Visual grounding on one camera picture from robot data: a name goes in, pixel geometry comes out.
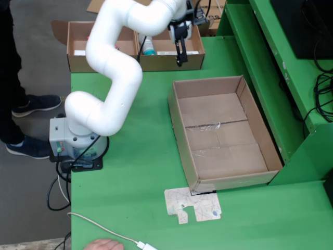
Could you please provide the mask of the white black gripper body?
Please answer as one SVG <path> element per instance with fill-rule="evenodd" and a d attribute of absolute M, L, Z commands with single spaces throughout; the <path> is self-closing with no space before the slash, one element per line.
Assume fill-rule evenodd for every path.
<path fill-rule="evenodd" d="M 181 23 L 170 22 L 168 31 L 172 43 L 179 42 L 181 39 L 184 39 L 184 41 L 189 40 L 192 35 L 192 27 L 192 22 L 187 20 Z"/>

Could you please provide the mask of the person's left hand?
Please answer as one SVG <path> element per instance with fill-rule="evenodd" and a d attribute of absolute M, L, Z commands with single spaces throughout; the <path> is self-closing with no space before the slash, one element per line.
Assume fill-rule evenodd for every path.
<path fill-rule="evenodd" d="M 89 243 L 84 250 L 124 250 L 124 245 L 112 239 L 97 239 Z"/>

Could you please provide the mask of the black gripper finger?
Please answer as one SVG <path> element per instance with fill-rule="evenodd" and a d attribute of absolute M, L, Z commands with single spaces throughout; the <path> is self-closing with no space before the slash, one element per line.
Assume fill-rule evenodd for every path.
<path fill-rule="evenodd" d="M 176 46 L 176 52 L 177 52 L 176 62 L 177 62 L 177 65 L 179 67 L 181 67 L 183 63 L 188 62 L 184 38 L 181 37 L 180 40 L 176 40 L 175 46 Z"/>

